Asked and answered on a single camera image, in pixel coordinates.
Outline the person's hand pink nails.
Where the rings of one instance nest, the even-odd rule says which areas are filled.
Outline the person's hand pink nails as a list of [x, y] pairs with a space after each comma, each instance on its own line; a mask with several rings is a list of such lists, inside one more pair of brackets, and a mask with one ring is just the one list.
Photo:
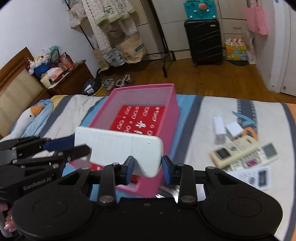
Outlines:
[[13, 208], [8, 208], [7, 204], [1, 202], [1, 206], [0, 206], [1, 213], [3, 213], [4, 211], [8, 212], [4, 222], [4, 230], [9, 232], [14, 232], [17, 230], [16, 225], [13, 221], [12, 210]]

